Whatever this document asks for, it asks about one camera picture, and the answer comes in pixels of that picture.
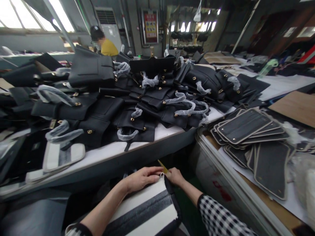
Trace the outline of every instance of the plaid shirt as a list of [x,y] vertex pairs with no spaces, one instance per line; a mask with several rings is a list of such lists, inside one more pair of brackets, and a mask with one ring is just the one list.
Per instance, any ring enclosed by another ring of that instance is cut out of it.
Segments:
[[211,197],[202,194],[197,206],[210,236],[257,236],[246,224]]

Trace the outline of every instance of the cardboard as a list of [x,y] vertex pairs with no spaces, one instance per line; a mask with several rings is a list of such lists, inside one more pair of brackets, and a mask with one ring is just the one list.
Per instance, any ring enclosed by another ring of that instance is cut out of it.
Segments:
[[315,96],[293,91],[269,106],[269,109],[315,128],[314,104]]

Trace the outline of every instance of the woman's hand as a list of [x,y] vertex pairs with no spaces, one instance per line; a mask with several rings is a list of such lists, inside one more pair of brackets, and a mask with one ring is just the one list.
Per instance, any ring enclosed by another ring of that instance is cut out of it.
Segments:
[[179,187],[182,186],[182,184],[186,181],[184,177],[181,175],[181,172],[177,168],[169,169],[166,173],[166,177],[169,179],[169,181]]
[[147,184],[157,182],[163,169],[163,167],[144,167],[121,182],[126,187],[127,194],[129,194],[143,189]]

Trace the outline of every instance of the poster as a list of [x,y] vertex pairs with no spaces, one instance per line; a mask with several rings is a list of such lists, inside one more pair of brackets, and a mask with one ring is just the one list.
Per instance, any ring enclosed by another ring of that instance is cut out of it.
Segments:
[[158,13],[142,9],[143,38],[145,44],[158,43]]

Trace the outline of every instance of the person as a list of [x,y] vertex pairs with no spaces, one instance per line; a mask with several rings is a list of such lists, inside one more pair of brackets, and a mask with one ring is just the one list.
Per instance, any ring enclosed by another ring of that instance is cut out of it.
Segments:
[[[72,225],[71,228],[67,227],[66,236],[101,236],[126,195],[157,182],[163,169],[144,167],[122,179],[80,223]],[[209,235],[257,235],[221,204],[187,182],[180,170],[172,168],[166,176],[171,183],[180,187],[198,208]]]
[[118,50],[116,46],[105,37],[103,31],[99,26],[92,26],[90,28],[91,38],[93,42],[96,42],[98,46],[101,47],[101,53],[105,56],[115,57],[118,55]]

